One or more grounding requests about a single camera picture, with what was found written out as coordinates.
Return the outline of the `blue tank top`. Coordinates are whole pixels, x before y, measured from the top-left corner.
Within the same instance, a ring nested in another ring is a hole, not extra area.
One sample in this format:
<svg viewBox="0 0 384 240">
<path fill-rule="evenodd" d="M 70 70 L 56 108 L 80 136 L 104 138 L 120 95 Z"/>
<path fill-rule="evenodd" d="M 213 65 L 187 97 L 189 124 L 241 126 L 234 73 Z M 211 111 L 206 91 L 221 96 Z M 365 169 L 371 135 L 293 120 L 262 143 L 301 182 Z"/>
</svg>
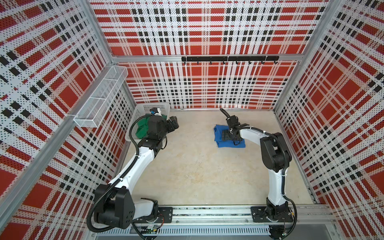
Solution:
<svg viewBox="0 0 384 240">
<path fill-rule="evenodd" d="M 219 148 L 245 148 L 245 141 L 232 141 L 225 140 L 223 137 L 223 132 L 228 131 L 229 127 L 224 125 L 216 125 L 214 127 L 215 142 Z"/>
</svg>

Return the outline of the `green tank top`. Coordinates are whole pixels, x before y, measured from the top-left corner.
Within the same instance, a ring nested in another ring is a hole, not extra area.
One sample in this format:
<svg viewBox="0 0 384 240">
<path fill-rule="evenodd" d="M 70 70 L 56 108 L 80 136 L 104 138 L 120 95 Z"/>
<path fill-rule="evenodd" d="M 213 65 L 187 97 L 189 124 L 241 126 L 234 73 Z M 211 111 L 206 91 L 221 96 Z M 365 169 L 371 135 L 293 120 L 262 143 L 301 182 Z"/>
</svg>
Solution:
<svg viewBox="0 0 384 240">
<path fill-rule="evenodd" d="M 147 138 L 148 131 L 148 120 L 152 115 L 145 115 L 142 119 L 140 119 L 137 123 L 138 129 L 136 131 L 136 137 L 138 139 Z"/>
</svg>

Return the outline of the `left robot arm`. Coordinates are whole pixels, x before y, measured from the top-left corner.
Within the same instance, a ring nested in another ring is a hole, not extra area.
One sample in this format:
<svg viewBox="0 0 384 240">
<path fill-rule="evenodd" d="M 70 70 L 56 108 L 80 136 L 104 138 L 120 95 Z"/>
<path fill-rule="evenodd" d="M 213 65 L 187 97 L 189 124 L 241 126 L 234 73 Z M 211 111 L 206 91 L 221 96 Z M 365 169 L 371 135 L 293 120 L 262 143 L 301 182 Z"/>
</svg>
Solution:
<svg viewBox="0 0 384 240">
<path fill-rule="evenodd" d="M 129 137 L 136 151 L 134 156 L 108 184 L 100 184 L 95 189 L 94 203 L 86 219 L 88 229 L 94 233 L 114 228 L 126 229 L 140 218 L 156 221 L 160 215 L 158 201 L 134 199 L 132 193 L 144 170 L 166 147 L 167 135 L 178 129 L 179 123 L 175 116 L 166 120 L 160 113 L 154 112 L 140 119 L 148 120 L 148 130 L 146 136 L 136 142 L 130 128 Z"/>
</svg>

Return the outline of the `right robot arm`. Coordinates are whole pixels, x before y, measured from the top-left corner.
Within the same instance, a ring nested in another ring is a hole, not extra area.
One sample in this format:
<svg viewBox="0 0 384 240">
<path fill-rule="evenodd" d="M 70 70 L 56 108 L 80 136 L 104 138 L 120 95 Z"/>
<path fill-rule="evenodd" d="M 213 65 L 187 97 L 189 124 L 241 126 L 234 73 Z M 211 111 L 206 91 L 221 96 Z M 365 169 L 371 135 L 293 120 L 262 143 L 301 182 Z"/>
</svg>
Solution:
<svg viewBox="0 0 384 240">
<path fill-rule="evenodd" d="M 231 116 L 224 109 L 221 112 L 228 125 L 227 130 L 221 131 L 222 140 L 235 145 L 248 140 L 260 146 L 263 164 L 269 170 L 267 206 L 275 209 L 285 207 L 290 201 L 286 196 L 286 175 L 292 156 L 283 135 L 241 124 L 237 116 Z"/>
</svg>

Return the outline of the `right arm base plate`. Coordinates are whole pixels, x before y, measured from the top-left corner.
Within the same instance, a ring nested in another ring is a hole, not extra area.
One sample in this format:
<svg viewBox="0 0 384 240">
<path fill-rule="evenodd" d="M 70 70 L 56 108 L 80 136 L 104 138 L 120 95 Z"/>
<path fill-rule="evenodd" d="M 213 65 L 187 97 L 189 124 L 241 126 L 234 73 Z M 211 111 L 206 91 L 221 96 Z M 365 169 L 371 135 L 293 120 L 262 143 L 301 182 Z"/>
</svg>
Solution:
<svg viewBox="0 0 384 240">
<path fill-rule="evenodd" d="M 275 209 L 268 206 L 251 207 L 251 217 L 254 223 L 293 223 L 294 218 L 290 208 Z"/>
</svg>

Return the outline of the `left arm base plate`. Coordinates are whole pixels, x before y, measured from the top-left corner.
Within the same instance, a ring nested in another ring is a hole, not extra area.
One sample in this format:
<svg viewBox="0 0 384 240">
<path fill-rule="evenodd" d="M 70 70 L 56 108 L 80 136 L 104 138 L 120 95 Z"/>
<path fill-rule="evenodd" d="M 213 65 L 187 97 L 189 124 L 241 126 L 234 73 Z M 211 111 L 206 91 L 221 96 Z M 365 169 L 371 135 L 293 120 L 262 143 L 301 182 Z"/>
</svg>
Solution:
<svg viewBox="0 0 384 240">
<path fill-rule="evenodd" d="M 141 217 L 134 220 L 135 224 L 168 224 L 173 219 L 173 208 L 172 207 L 159 207 L 153 215 Z"/>
</svg>

